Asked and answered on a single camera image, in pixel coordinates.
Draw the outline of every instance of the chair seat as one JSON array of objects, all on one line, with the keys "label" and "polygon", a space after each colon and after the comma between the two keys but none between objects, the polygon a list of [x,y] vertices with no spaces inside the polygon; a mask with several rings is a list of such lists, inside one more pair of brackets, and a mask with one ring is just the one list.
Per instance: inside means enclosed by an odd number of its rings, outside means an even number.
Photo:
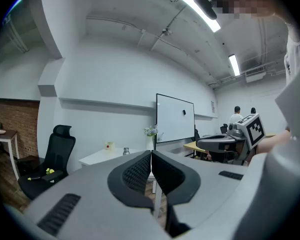
[{"label": "chair seat", "polygon": [[28,175],[24,175],[18,179],[18,183],[21,190],[31,200],[35,199],[42,192],[46,191],[53,185],[53,183],[47,182],[43,179],[28,180],[28,178],[35,178],[40,176],[40,172],[35,172]]}]

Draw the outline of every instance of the person in white shirt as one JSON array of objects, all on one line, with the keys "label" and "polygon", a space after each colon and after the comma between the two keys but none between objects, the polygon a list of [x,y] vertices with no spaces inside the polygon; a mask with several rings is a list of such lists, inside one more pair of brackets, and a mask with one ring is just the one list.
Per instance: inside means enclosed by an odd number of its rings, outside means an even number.
[{"label": "person in white shirt", "polygon": [[[250,14],[253,17],[265,18],[276,16],[284,21],[288,29],[287,52],[284,57],[287,85],[300,72],[300,30],[293,17],[279,0],[216,0],[217,4],[227,5],[223,11],[235,14]],[[274,137],[266,138],[257,147],[257,153],[268,153],[275,145],[289,141],[291,135],[285,131]]]},{"label": "person in white shirt", "polygon": [[244,117],[242,115],[240,115],[240,107],[236,106],[234,108],[234,114],[230,117],[229,119],[229,125],[230,124],[234,124],[236,122],[238,122],[239,120],[243,119]]}]

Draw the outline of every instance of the table leg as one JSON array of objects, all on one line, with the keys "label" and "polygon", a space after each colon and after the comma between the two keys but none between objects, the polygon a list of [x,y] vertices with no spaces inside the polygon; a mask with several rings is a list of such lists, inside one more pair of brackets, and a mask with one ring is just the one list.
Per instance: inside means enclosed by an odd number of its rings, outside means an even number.
[{"label": "table leg", "polygon": [[14,160],[14,155],[12,153],[11,140],[8,141],[8,148],[9,148],[9,155],[10,155],[10,160],[11,160],[13,172],[14,172],[14,175],[16,177],[16,180],[18,180],[19,179],[19,175],[18,175],[18,172],[17,172],[17,168],[16,168],[16,164],[15,164],[15,160]]},{"label": "table leg", "polygon": [[153,194],[156,193],[156,186],[157,186],[157,181],[154,180],[154,181],[152,182],[152,193],[153,193]]},{"label": "table leg", "polygon": [[155,187],[155,200],[154,200],[153,216],[155,219],[157,219],[159,216],[159,210],[160,210],[160,205],[161,205],[162,189],[157,182],[155,182],[155,185],[156,185],[156,187]]},{"label": "table leg", "polygon": [[15,134],[15,136],[14,136],[14,144],[15,144],[16,157],[17,157],[18,159],[20,159],[20,156],[19,156],[19,150],[18,150],[17,134]]}]

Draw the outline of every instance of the ceiling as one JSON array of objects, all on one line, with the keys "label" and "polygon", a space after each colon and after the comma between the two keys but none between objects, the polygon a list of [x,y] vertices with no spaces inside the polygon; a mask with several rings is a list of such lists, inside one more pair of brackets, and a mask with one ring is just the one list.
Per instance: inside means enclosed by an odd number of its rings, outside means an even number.
[{"label": "ceiling", "polygon": [[[182,0],[89,1],[85,20],[88,35],[116,38],[160,53],[207,84],[220,84],[233,78],[228,58],[232,54],[236,54],[241,73],[264,64],[266,70],[273,73],[284,69],[288,31],[276,17],[257,19],[244,14],[217,13],[221,29],[213,33]],[[87,4],[87,1],[82,0],[77,6],[81,4]],[[11,18],[22,39],[29,32],[35,32],[32,34],[35,36],[39,34],[25,1],[13,9]],[[170,26],[172,34],[163,35],[157,41],[173,19]],[[7,46],[9,41],[1,34],[0,48]]]}]

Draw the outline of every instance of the vase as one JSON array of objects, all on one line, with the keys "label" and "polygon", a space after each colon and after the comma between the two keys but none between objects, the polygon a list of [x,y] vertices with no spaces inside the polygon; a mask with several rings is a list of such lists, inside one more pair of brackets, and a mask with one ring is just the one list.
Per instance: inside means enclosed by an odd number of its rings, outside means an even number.
[{"label": "vase", "polygon": [[145,149],[146,150],[154,150],[154,137],[153,136],[146,136]]}]

